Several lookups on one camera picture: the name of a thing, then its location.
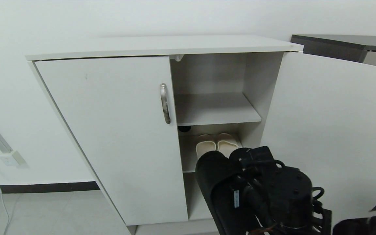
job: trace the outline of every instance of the white slipper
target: white slipper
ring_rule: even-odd
[[[229,134],[221,133],[217,137],[217,150],[229,158],[230,153],[238,149],[236,140]]]
[[[211,135],[200,135],[197,138],[197,146],[195,146],[197,151],[197,158],[200,159],[204,153],[215,151],[216,145],[213,137]]]

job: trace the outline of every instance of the floor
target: floor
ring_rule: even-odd
[[[117,235],[114,212],[100,190],[5,194],[7,235]],[[0,235],[7,222],[0,199]]]

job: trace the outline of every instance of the wall trim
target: wall trim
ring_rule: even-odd
[[[31,185],[0,185],[4,194],[10,193],[49,193],[100,190],[95,181],[78,183],[45,183]]]

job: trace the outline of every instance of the label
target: label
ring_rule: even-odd
[[[240,206],[239,202],[239,190],[234,191],[234,208],[237,208]]]

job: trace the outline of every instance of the cabinet handle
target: cabinet handle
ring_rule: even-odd
[[[169,117],[169,109],[167,108],[166,84],[162,83],[160,85],[160,89],[161,89],[161,101],[162,101],[164,121],[167,124],[169,124],[170,123],[170,117]]]

